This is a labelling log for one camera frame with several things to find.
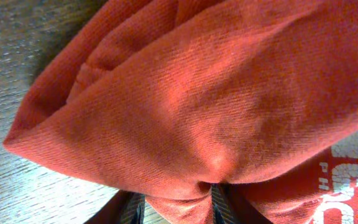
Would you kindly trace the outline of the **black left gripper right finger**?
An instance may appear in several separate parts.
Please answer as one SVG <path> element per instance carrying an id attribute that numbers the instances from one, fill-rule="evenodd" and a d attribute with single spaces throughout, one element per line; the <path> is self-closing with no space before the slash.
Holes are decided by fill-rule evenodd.
<path id="1" fill-rule="evenodd" d="M 234 196 L 227 184 L 211 187 L 213 223 L 215 224 L 272 224 L 246 199 Z"/>

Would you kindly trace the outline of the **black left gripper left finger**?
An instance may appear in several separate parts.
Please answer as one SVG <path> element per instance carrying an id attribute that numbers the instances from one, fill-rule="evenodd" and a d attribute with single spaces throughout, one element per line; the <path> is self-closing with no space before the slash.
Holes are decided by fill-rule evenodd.
<path id="1" fill-rule="evenodd" d="M 143 224 L 144 212 L 143 194 L 119 190 L 84 224 Z"/>

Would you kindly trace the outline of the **orange printed t-shirt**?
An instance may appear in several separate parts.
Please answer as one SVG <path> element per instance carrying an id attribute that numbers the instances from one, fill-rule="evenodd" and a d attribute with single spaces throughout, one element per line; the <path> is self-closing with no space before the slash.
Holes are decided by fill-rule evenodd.
<path id="1" fill-rule="evenodd" d="M 108 1 L 38 76 L 4 147 L 213 223 L 358 223 L 358 0 Z"/>

